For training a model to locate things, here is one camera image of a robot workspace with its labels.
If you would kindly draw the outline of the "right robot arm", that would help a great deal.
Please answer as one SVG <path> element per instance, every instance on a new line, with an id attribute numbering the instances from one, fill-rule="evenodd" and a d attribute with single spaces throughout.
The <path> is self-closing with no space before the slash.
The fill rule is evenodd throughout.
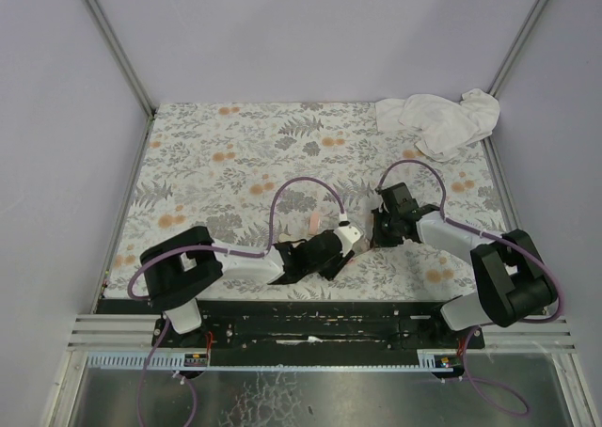
<path id="1" fill-rule="evenodd" d="M 528 233 L 515 229 L 497 237 L 442 215 L 434 204 L 420 206 L 405 183 L 378 188 L 381 205 L 372 210 L 372 246 L 395 247 L 407 241 L 443 250 L 469 264 L 474 293 L 440 308 L 453 331 L 475 325 L 508 327 L 560 302 L 552 278 Z"/>

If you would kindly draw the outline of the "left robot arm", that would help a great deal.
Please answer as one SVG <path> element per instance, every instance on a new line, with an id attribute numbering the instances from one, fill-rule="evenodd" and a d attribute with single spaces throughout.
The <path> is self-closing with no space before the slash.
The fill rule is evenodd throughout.
<path id="1" fill-rule="evenodd" d="M 218 280 L 290 285 L 311 274 L 332 280 L 354 257 L 361 238 L 360 230 L 345 221 L 308 240 L 273 244 L 265 252 L 215 240 L 198 226 L 147 249 L 140 263 L 150 305 L 184 335 L 201 327 L 197 296 Z"/>

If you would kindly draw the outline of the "white crumpled cloth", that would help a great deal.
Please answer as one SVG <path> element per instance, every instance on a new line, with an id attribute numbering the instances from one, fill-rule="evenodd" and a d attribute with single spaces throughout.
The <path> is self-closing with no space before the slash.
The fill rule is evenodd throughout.
<path id="1" fill-rule="evenodd" d="M 464 93 L 458 103 L 432 94 L 375 103 L 380 132 L 412 134 L 416 148 L 438 162 L 450 161 L 463 148 L 490 136 L 499 113 L 499 101 L 478 88 Z"/>

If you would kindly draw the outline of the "floral patterned table mat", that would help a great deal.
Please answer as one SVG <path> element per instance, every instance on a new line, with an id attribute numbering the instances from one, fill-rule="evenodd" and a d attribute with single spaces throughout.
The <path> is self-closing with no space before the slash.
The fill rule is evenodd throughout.
<path id="1" fill-rule="evenodd" d="M 371 103 L 165 103 L 155 116 L 103 296 L 144 294 L 143 251 L 194 226 L 217 240 L 265 248 L 285 232 L 308 237 L 339 212 L 372 230 L 377 185 L 404 182 L 420 204 L 453 219 L 506 230 L 481 144 L 447 163 L 412 135 L 377 129 Z"/>

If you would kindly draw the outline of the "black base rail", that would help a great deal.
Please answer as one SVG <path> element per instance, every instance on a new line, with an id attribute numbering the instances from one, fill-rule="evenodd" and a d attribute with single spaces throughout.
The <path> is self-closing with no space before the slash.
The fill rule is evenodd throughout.
<path id="1" fill-rule="evenodd" d="M 201 300 L 201 327 L 177 334 L 170 329 L 162 346 L 211 350 L 278 340 L 366 340 L 403 350 L 484 348 L 483 334 L 468 339 L 452 331 L 436 310 L 437 302 L 390 301 L 241 301 Z"/>

